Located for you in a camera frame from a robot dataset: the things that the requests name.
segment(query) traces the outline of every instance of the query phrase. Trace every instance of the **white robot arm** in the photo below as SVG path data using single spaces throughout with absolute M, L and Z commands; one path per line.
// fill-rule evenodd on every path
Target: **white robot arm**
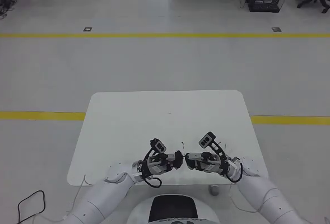
M 187 153 L 185 160 L 190 169 L 216 172 L 236 183 L 239 191 L 249 204 L 269 223 L 303 224 L 296 210 L 285 199 L 281 191 L 267 178 L 251 172 L 249 162 L 230 158 L 215 142 L 216 136 L 208 132 L 199 142 L 202 148 L 211 147 L 216 154 L 209 152 Z
M 215 142 L 216 136 L 208 132 L 199 142 L 203 147 L 211 147 L 216 154 L 209 152 L 187 153 L 185 161 L 193 170 L 216 172 L 236 183 L 239 191 L 250 205 L 271 224 L 303 224 L 304 221 L 290 206 L 283 194 L 267 178 L 250 171 L 245 161 L 231 158 Z M 151 141 L 151 149 L 142 161 L 133 164 L 117 164 L 110 167 L 107 177 L 98 181 L 82 198 L 82 201 L 69 214 L 62 224 L 99 224 L 116 209 L 135 184 L 164 174 L 172 168 L 180 168 L 183 155 L 180 151 L 164 154 L 166 147 L 158 140 Z
M 174 154 L 164 154 L 166 147 L 160 140 L 150 141 L 151 149 L 145 158 L 133 164 L 118 163 L 111 166 L 107 177 L 99 180 L 84 195 L 75 209 L 61 222 L 61 224 L 99 224 L 109 216 L 118 204 L 124 199 L 127 191 L 135 185 L 145 181 L 153 186 L 146 179 L 153 175 L 161 175 L 178 169 L 183 162 L 183 155 L 180 151 Z

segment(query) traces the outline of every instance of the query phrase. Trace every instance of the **black wire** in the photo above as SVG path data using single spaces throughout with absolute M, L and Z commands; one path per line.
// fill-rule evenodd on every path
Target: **black wire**
M 28 198 L 30 198 L 31 196 L 33 196 L 34 194 L 38 193 L 38 192 L 41 192 L 41 193 L 43 194 L 43 205 L 44 205 L 43 210 L 41 210 L 40 212 L 38 212 L 38 213 L 36 213 L 36 214 L 34 214 L 34 215 L 32 215 L 32 216 L 29 216 L 28 218 L 25 218 L 25 219 L 23 219 L 22 221 L 20 221 L 20 209 L 19 209 L 20 204 L 21 204 L 23 201 L 25 201 L 25 200 L 27 200 Z M 38 191 L 32 193 L 32 194 L 31 194 L 30 196 L 28 196 L 27 198 L 24 198 L 22 201 L 19 202 L 19 204 L 18 204 L 18 223 L 17 223 L 17 224 L 21 224 L 21 223 L 24 222 L 25 220 L 28 220 L 29 218 L 31 218 L 31 217 L 33 217 L 33 216 L 35 216 L 35 215 L 37 215 L 37 214 L 41 214 L 42 212 L 44 212 L 44 210 L 45 210 L 45 193 L 44 193 L 42 190 L 38 190 Z
M 242 179 L 243 166 L 242 166 L 242 163 L 240 163 L 240 164 L 241 164 L 241 174 L 240 174 L 240 176 L 239 176 L 239 178 L 238 178 L 237 180 L 232 180 L 232 179 L 228 176 L 228 172 L 226 173 L 226 177 L 227 177 L 227 179 L 229 179 L 230 182 L 232 182 L 232 183 L 237 183 L 237 182 L 239 182 L 239 181 Z
M 154 180 L 158 180 L 160 183 L 159 183 L 159 185 L 152 185 L 152 184 L 150 184 L 147 180 L 146 180 L 146 178 L 144 178 L 143 180 L 145 181 L 145 183 L 148 185 L 148 186 L 150 186 L 150 187 L 152 187 L 152 188 L 160 188 L 161 186 L 162 186 L 162 180 L 160 179 L 160 178 L 153 178 Z

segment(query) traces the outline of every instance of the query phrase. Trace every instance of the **yellow floor line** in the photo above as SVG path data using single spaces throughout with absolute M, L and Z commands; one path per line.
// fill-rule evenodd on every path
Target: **yellow floor line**
M 330 38 L 330 33 L 0 33 L 0 38 Z
M 0 111 L 0 119 L 84 120 L 81 112 Z M 330 125 L 330 116 L 251 116 L 253 124 Z
M 0 111 L 0 119 L 84 120 L 85 113 L 44 112 L 44 111 Z

